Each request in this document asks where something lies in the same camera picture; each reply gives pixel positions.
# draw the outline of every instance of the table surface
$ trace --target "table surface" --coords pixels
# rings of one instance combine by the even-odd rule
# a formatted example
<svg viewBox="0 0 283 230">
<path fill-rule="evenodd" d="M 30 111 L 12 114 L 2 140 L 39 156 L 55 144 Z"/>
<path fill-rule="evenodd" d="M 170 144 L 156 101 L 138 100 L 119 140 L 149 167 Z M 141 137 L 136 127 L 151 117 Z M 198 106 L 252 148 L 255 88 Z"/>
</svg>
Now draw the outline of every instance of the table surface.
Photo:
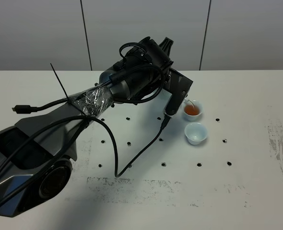
<svg viewBox="0 0 283 230">
<path fill-rule="evenodd" d="M 205 142 L 189 145 L 189 122 L 178 112 L 161 134 L 164 141 L 115 179 L 108 133 L 91 124 L 77 140 L 78 160 L 63 191 L 15 218 L 0 217 L 0 230 L 283 229 L 283 71 L 181 73 L 194 81 L 189 99 L 203 104 Z M 73 94 L 92 87 L 100 72 L 58 75 Z M 16 104 L 41 106 L 62 97 L 52 71 L 0 71 L 0 130 L 28 116 L 12 112 Z M 160 95 L 101 115 L 115 135 L 120 169 L 156 135 L 166 102 Z"/>
</svg>

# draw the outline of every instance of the white cup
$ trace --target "white cup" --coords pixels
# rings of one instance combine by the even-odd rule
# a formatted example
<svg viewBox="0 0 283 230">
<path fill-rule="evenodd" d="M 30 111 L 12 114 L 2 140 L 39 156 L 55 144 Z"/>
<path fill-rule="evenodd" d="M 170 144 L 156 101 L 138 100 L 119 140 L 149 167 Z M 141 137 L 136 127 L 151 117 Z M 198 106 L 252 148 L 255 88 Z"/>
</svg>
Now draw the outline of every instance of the white cup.
<svg viewBox="0 0 283 230">
<path fill-rule="evenodd" d="M 187 106 L 189 104 L 194 104 L 194 106 L 196 106 L 199 109 L 199 113 L 197 115 L 189 115 L 189 114 L 185 113 L 185 111 L 184 111 L 185 106 Z M 203 113 L 202 104 L 198 101 L 195 101 L 195 100 L 190 101 L 190 100 L 184 99 L 181 107 L 182 107 L 183 118 L 188 120 L 188 121 L 196 120 Z"/>
<path fill-rule="evenodd" d="M 198 145 L 208 136 L 207 128 L 198 122 L 189 123 L 184 129 L 185 136 L 192 145 Z"/>
</svg>

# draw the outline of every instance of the black cable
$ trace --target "black cable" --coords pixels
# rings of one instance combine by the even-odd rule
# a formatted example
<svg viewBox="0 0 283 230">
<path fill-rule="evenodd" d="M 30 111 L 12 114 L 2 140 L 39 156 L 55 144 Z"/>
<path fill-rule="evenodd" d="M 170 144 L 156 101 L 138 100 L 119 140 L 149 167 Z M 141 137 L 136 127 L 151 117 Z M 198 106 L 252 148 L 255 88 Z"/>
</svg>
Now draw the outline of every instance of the black cable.
<svg viewBox="0 0 283 230">
<path fill-rule="evenodd" d="M 50 128 L 53 128 L 57 125 L 60 125 L 62 123 L 65 122 L 69 122 L 69 121 L 73 121 L 73 120 L 80 120 L 80 119 L 85 119 L 85 116 L 71 116 L 71 117 L 67 117 L 64 119 L 61 119 L 59 121 L 53 122 L 50 125 L 43 127 L 41 130 L 35 132 L 32 136 L 30 136 L 19 148 L 16 149 L 16 151 L 14 151 L 0 166 L 0 173 L 1 171 L 6 167 L 6 165 L 11 161 L 11 159 L 22 149 L 24 148 L 30 141 L 34 140 L 36 137 L 38 137 L 40 134 L 42 134 L 43 132 L 47 131 Z"/>
<path fill-rule="evenodd" d="M 136 72 L 138 70 L 141 70 L 141 69 L 149 69 L 149 68 L 158 71 L 160 76 L 161 76 L 160 85 L 159 85 L 157 91 L 152 96 L 147 97 L 146 99 L 142 99 L 142 100 L 127 100 L 127 99 L 122 99 L 122 98 L 114 98 L 114 101 L 115 102 L 119 102 L 119 103 L 127 103 L 127 104 L 140 104 L 140 103 L 145 103 L 145 102 L 148 102 L 148 101 L 154 99 L 162 91 L 162 89 L 164 87 L 164 84 L 165 84 L 164 73 L 163 73 L 163 71 L 159 67 L 157 67 L 155 65 L 151 65 L 151 64 L 142 64 L 142 65 L 130 68 L 125 73 L 125 75 L 132 74 L 132 73 L 134 73 L 134 72 Z"/>
<path fill-rule="evenodd" d="M 2 200 L 0 200 L 0 207 L 4 205 L 7 201 L 12 199 L 15 195 L 17 195 L 19 192 L 23 191 L 25 188 L 27 188 L 29 185 L 31 185 L 33 182 L 35 182 L 37 179 L 39 179 L 42 175 L 46 173 L 46 171 L 52 167 L 56 161 L 58 161 L 70 148 L 70 146 L 75 142 L 75 140 L 78 138 L 80 133 L 85 129 L 85 124 L 81 124 L 78 130 L 74 133 L 72 138 L 69 140 L 69 142 L 64 145 L 61 150 L 35 175 L 33 175 L 30 179 L 26 180 L 23 184 L 15 188 L 13 191 L 8 193 L 6 196 L 3 197 Z"/>
<path fill-rule="evenodd" d="M 42 110 L 45 110 L 45 109 L 48 109 L 48 108 L 51 108 L 51 107 L 53 107 L 55 105 L 58 105 L 58 104 L 61 104 L 61 103 L 65 103 L 65 102 L 67 102 L 67 98 L 62 98 L 62 99 L 50 102 L 50 103 L 48 103 L 46 105 L 43 105 L 41 107 L 35 107 L 36 108 L 36 112 L 42 111 Z"/>
<path fill-rule="evenodd" d="M 170 120 L 170 117 L 165 115 L 164 117 L 164 120 L 162 121 L 162 124 L 161 124 L 161 127 L 160 127 L 160 131 L 158 132 L 158 134 L 155 136 L 155 138 L 153 138 L 152 141 L 150 141 L 150 143 L 145 147 L 143 148 L 128 164 L 126 167 L 124 167 L 124 169 L 118 174 L 118 153 L 117 153 L 117 146 L 116 146 L 116 142 L 114 143 L 113 142 L 113 139 L 112 139 L 112 142 L 113 142 L 113 146 L 114 146 L 114 153 L 115 153 L 115 177 L 118 178 L 120 177 L 129 167 L 130 165 L 133 164 L 133 162 L 143 153 L 145 152 L 145 150 L 147 148 L 149 148 L 157 139 L 158 137 L 161 135 L 163 129 L 166 127 L 166 125 L 168 124 Z"/>
<path fill-rule="evenodd" d="M 155 138 L 145 147 L 143 148 L 128 164 L 126 167 L 124 167 L 124 169 L 118 174 L 118 155 L 115 154 L 115 177 L 118 178 L 120 177 L 129 167 L 130 165 L 133 164 L 133 162 L 143 153 L 145 152 L 145 150 L 147 148 L 149 148 L 157 139 L 158 137 L 161 135 L 162 133 L 162 129 L 160 129 L 160 131 L 158 132 L 158 134 L 155 136 Z"/>
<path fill-rule="evenodd" d="M 65 95 L 66 95 L 66 98 L 67 98 L 68 102 L 69 102 L 69 97 L 68 97 L 68 94 L 67 94 L 67 92 L 66 92 L 66 90 L 65 90 L 65 88 L 64 88 L 64 86 L 63 86 L 63 84 L 61 83 L 59 77 L 57 76 L 57 73 L 55 72 L 54 67 L 52 66 L 52 63 L 50 63 L 50 65 L 51 65 L 51 67 L 52 67 L 52 69 L 53 69 L 53 72 L 54 72 L 54 74 L 55 74 L 57 80 L 59 81 L 59 84 L 60 84 L 61 88 L 63 89 L 63 91 L 64 91 L 64 93 L 65 93 Z"/>
<path fill-rule="evenodd" d="M 34 138 L 36 138 L 38 135 L 40 135 L 41 133 L 45 132 L 46 130 L 57 126 L 59 124 L 65 123 L 65 122 L 69 122 L 69 121 L 73 121 L 73 120 L 84 120 L 84 121 L 95 121 L 98 122 L 99 124 L 101 124 L 108 132 L 108 134 L 111 137 L 112 143 L 113 143 L 113 147 L 114 147 L 114 154 L 115 154 L 115 177 L 120 177 L 127 169 L 128 167 L 147 149 L 149 148 L 149 146 L 151 146 L 159 137 L 159 135 L 162 133 L 163 129 L 166 127 L 166 125 L 168 124 L 170 117 L 165 116 L 162 124 L 161 124 L 161 128 L 159 133 L 155 136 L 155 138 L 145 147 L 143 148 L 129 163 L 128 165 L 118 174 L 118 151 L 117 151 L 117 145 L 116 145 L 116 140 L 115 137 L 112 133 L 112 131 L 110 130 L 110 128 L 101 120 L 95 118 L 95 117 L 91 117 L 91 116 L 71 116 L 71 117 L 67 117 L 64 119 L 61 119 L 59 121 L 56 121 L 44 128 L 42 128 L 41 130 L 37 131 L 36 133 L 34 133 L 32 136 L 30 136 L 14 153 L 12 153 L 5 162 L 3 162 L 3 164 L 0 166 L 0 172 L 2 171 L 2 169 L 7 165 L 7 163 L 10 161 L 10 159 L 15 156 L 15 154 L 18 153 L 18 151 L 20 151 L 25 145 L 27 145 L 30 141 L 32 141 Z M 35 175 L 33 175 L 30 179 L 28 179 L 27 181 L 25 181 L 23 184 L 21 184 L 19 187 L 15 188 L 13 191 L 11 191 L 9 194 L 7 194 L 5 197 L 3 197 L 2 200 L 0 200 L 0 207 L 2 205 L 4 205 L 7 201 L 9 201 L 10 199 L 12 199 L 15 195 L 17 195 L 19 192 L 21 192 L 22 190 L 24 190 L 27 186 L 29 186 L 30 184 L 32 184 L 34 181 L 36 181 L 38 178 L 40 178 L 47 169 L 49 169 L 51 166 L 53 166 L 53 164 L 60 159 L 63 154 L 68 150 L 68 148 L 70 148 L 70 146 L 75 142 L 75 140 L 77 139 L 77 137 L 79 136 L 79 134 L 85 129 L 85 127 L 87 127 L 87 123 L 84 125 L 80 125 L 79 129 L 76 131 L 76 133 L 72 136 L 72 138 L 70 139 L 70 141 L 64 145 L 63 148 L 61 148 L 61 150 L 54 155 L 54 157 Z"/>
<path fill-rule="evenodd" d="M 147 48 L 146 48 L 144 45 L 142 45 L 142 44 L 140 44 L 140 43 L 137 43 L 137 42 L 129 42 L 129 43 L 126 43 L 126 44 L 122 45 L 122 46 L 119 48 L 119 54 L 120 54 L 120 56 L 122 57 L 122 60 L 123 60 L 122 68 L 126 65 L 127 59 L 126 59 L 125 56 L 122 55 L 121 52 L 122 52 L 122 50 L 123 50 L 124 48 L 131 47 L 131 46 L 132 46 L 132 47 L 137 47 L 137 48 L 141 49 L 141 50 L 143 51 L 143 55 L 147 52 Z"/>
</svg>

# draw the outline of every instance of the gray wall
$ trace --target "gray wall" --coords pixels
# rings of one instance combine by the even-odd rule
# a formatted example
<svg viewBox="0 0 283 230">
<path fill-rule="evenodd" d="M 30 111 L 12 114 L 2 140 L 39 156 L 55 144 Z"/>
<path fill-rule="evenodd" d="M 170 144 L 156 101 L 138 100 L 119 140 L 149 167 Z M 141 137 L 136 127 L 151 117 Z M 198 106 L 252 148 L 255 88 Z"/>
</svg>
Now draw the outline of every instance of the gray wall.
<svg viewBox="0 0 283 230">
<path fill-rule="evenodd" d="M 283 69 L 283 0 L 212 0 L 201 69 Z"/>
<path fill-rule="evenodd" d="M 174 68 L 283 69 L 283 0 L 83 0 L 93 70 L 119 47 L 174 40 Z M 80 0 L 0 0 L 0 70 L 90 70 Z"/>
<path fill-rule="evenodd" d="M 109 68 L 121 59 L 121 45 L 150 36 L 157 43 L 174 40 L 174 68 L 198 70 L 208 7 L 209 0 L 84 1 L 93 69 Z"/>
<path fill-rule="evenodd" d="M 90 70 L 79 0 L 0 0 L 0 70 Z"/>
</svg>

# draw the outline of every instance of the orange liquid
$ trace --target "orange liquid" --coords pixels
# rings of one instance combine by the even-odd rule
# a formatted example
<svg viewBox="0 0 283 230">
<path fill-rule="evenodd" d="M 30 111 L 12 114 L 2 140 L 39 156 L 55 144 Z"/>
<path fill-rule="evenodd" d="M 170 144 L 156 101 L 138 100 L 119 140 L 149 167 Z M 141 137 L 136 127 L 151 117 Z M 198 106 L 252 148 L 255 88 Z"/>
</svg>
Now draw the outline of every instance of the orange liquid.
<svg viewBox="0 0 283 230">
<path fill-rule="evenodd" d="M 191 104 L 188 104 L 187 106 L 185 106 L 184 112 L 188 115 L 198 115 L 199 108 L 197 106 L 192 106 Z"/>
</svg>

